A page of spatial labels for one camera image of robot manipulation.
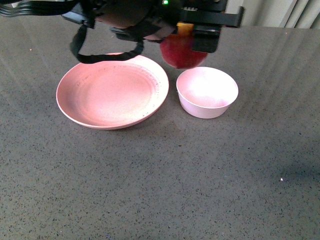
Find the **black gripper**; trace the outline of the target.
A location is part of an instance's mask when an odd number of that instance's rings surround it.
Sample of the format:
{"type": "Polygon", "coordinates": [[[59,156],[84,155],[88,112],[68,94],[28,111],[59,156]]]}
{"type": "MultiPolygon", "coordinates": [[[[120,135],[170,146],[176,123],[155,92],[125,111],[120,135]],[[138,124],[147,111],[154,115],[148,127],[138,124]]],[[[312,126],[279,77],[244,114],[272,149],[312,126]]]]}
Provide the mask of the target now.
{"type": "Polygon", "coordinates": [[[241,26],[245,12],[227,13],[226,0],[100,0],[95,19],[131,41],[160,42],[177,30],[179,23],[193,24],[191,49],[214,53],[221,27],[241,26]]]}

